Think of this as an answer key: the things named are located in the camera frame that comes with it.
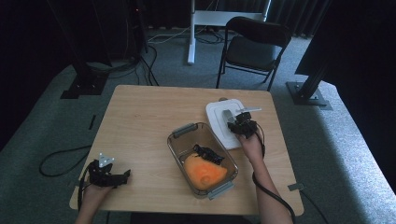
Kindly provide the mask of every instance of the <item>stand base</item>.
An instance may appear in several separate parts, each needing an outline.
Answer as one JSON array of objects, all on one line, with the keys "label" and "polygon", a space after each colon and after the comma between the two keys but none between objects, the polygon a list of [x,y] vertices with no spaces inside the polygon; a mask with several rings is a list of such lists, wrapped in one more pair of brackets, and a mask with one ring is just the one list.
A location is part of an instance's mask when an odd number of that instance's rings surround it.
[{"label": "stand base", "polygon": [[61,99],[78,99],[80,95],[100,95],[106,85],[109,73],[92,71],[95,79],[90,85],[80,86],[78,77],[75,78],[68,91],[64,91]]},{"label": "stand base", "polygon": [[309,99],[305,99],[300,97],[298,94],[298,91],[304,85],[303,82],[287,82],[286,85],[288,86],[293,102],[296,105],[317,105],[321,110],[332,110],[332,106],[329,101],[323,99],[319,90],[316,90]]}]

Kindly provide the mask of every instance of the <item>forearm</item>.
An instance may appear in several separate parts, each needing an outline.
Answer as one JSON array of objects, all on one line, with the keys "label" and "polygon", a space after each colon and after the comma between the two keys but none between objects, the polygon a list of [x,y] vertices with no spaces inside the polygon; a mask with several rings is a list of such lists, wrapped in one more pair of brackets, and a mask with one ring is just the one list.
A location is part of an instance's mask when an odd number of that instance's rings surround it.
[{"label": "forearm", "polygon": [[[254,162],[252,166],[257,182],[279,196],[264,162]],[[256,193],[262,224],[292,223],[290,212],[282,203],[262,191],[259,187],[256,187]]]}]

